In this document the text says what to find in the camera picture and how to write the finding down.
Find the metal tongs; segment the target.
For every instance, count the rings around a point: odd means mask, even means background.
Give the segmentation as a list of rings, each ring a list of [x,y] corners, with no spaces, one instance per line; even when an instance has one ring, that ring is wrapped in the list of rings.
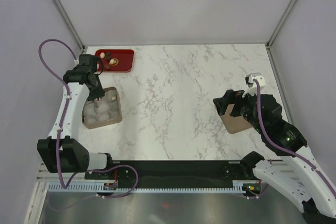
[[[98,108],[100,106],[100,99],[94,99],[93,102],[94,102],[95,108]]]

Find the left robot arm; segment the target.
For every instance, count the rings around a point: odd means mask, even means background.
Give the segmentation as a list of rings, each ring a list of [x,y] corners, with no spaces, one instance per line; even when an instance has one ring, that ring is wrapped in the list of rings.
[[[55,124],[46,139],[39,139],[37,150],[50,173],[82,173],[95,170],[103,179],[114,175],[110,154],[91,153],[79,143],[79,126],[87,101],[104,97],[97,71],[98,58],[84,54],[61,81],[64,93]]]

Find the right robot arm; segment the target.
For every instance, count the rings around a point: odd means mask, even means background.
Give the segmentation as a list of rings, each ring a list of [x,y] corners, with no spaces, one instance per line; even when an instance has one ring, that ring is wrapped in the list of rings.
[[[273,187],[296,205],[306,223],[335,223],[335,185],[323,174],[306,139],[282,118],[282,107],[273,95],[243,93],[227,90],[222,97],[214,98],[218,115],[236,124],[249,124],[300,181],[276,170],[255,151],[240,161],[241,175],[246,179],[256,177]]]

